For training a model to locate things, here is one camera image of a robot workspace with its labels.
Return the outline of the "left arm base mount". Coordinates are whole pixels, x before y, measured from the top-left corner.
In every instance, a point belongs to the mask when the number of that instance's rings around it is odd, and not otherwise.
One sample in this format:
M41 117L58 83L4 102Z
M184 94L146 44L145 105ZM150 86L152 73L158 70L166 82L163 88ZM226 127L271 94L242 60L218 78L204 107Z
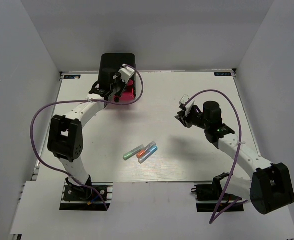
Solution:
M67 183L64 183L59 210L85 212L106 211L111 204L113 184L111 182L92 183L92 187L99 192L107 208L105 208L100 197L93 190L86 189L84 192L80 192L79 188L71 187Z

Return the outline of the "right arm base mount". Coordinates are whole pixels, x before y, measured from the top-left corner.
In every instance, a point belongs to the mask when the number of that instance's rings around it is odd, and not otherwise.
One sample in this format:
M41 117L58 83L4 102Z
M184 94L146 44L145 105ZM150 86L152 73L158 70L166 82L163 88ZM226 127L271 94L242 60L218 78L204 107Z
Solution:
M214 211L223 190L220 181L227 180L228 176L229 173L222 173L214 177L212 182L194 185L190 191L196 196L196 210L198 213L212 213ZM236 199L237 197L235 195L225 193L217 212L231 205ZM242 199L229 208L227 212L243 212L244 207L240 202L242 202Z

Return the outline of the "pink drawer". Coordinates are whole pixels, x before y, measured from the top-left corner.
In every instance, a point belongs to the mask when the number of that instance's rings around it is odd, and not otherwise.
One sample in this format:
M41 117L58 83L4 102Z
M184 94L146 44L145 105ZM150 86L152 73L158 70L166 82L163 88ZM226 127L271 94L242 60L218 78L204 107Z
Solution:
M135 82L130 79L121 95L120 101L117 104L130 102L134 100L135 97ZM112 100L112 85L110 90L107 91L107 95L104 97L104 100L114 103L114 101Z

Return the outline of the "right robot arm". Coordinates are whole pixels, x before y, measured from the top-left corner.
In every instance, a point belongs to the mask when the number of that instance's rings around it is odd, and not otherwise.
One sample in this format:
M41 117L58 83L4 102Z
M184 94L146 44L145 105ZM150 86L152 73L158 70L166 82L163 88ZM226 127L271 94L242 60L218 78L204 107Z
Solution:
M236 159L249 180L222 173L213 178L209 188L198 190L198 201L224 200L226 205L241 198L252 203L260 214L268 214L294 203L294 191L289 169L283 163L272 163L238 140L234 130L222 122L217 102L207 101L203 109L186 106L188 96L179 101L180 111L175 118L186 128L204 130L206 139L218 150Z

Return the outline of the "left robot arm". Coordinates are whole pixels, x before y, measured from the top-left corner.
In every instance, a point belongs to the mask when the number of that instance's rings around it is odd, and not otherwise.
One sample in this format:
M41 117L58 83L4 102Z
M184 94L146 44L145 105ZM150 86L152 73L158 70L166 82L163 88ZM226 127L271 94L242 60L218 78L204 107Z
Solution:
M83 127L99 111L116 98L119 102L134 70L122 67L118 71L103 69L84 102L65 115L55 115L50 122L48 151L63 165L68 173L66 182L75 188L75 194L83 200L92 195L90 176L84 169L81 152L83 150Z

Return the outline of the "blue clear-capped marker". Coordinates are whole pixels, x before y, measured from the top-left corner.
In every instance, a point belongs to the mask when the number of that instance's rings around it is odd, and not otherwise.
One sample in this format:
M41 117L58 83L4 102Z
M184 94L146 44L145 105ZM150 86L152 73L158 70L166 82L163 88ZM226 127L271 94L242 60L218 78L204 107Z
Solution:
M149 150L146 150L146 152L138 158L138 163L142 164L146 159L148 159L151 155L153 155L158 150L158 147L155 145L151 147Z

